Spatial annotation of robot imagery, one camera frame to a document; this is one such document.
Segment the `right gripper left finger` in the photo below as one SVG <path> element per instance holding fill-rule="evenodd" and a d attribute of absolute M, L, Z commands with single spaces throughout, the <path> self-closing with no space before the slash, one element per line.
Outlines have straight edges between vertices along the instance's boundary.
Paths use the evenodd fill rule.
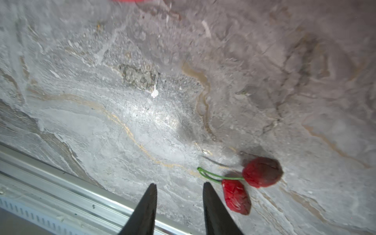
<path fill-rule="evenodd" d="M 157 186 L 152 183 L 118 235 L 153 235 L 156 209 Z"/>

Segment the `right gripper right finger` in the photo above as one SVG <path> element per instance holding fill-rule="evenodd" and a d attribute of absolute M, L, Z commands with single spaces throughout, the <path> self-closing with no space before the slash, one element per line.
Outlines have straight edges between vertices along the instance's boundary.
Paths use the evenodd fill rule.
<path fill-rule="evenodd" d="M 203 208 L 207 235 L 243 235 L 209 182 L 203 185 Z"/>

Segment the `red flower-shaped fruit bowl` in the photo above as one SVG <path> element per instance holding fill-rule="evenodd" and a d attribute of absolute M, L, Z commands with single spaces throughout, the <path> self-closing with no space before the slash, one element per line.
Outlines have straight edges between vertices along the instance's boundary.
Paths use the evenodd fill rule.
<path fill-rule="evenodd" d="M 117 3 L 143 3 L 143 2 L 150 2 L 152 0 L 112 0 L 113 2 Z"/>

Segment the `red cherry right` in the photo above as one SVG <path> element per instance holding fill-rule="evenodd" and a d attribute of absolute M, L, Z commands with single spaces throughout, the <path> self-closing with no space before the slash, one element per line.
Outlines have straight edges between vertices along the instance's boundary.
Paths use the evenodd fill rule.
<path fill-rule="evenodd" d="M 251 212 L 251 200 L 243 183 L 231 177 L 222 177 L 215 174 L 199 171 L 206 179 L 220 183 L 223 189 L 226 206 L 233 212 L 249 215 Z"/>

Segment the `red cherry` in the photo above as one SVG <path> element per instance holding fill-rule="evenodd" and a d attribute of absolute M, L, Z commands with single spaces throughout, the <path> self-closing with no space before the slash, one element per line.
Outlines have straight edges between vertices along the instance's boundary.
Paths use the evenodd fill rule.
<path fill-rule="evenodd" d="M 222 177 L 215 174 L 199 171 L 206 179 L 220 183 L 223 189 L 226 206 L 233 212 L 249 215 L 251 212 L 251 200 L 243 183 L 231 177 Z"/>
<path fill-rule="evenodd" d="M 207 171 L 201 167 L 197 168 L 198 172 L 207 179 L 217 181 L 216 178 L 224 181 L 245 181 L 254 188 L 267 188 L 275 185 L 281 180 L 284 171 L 280 162 L 276 159 L 266 157 L 256 157 L 251 160 L 241 171 L 241 176 L 220 176 Z"/>

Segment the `red cherry upper middle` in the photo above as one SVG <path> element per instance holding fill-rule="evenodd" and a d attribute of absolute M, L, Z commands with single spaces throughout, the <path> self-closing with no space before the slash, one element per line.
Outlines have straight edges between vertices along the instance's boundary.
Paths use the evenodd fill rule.
<path fill-rule="evenodd" d="M 217 181 L 216 178 L 224 181 L 245 181 L 254 188 L 267 188 L 275 185 L 281 180 L 284 171 L 280 162 L 276 159 L 266 157 L 256 157 L 251 160 L 241 171 L 241 176 L 220 176 L 207 171 L 201 167 L 197 168 L 198 172 L 207 179 Z"/>

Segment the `aluminium frame rail front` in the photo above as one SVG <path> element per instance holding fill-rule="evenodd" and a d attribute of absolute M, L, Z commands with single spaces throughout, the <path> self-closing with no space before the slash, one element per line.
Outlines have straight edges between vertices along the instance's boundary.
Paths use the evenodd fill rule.
<path fill-rule="evenodd" d="M 55 235 L 116 235 L 136 207 L 137 202 L 1 146 L 1 208 Z"/>

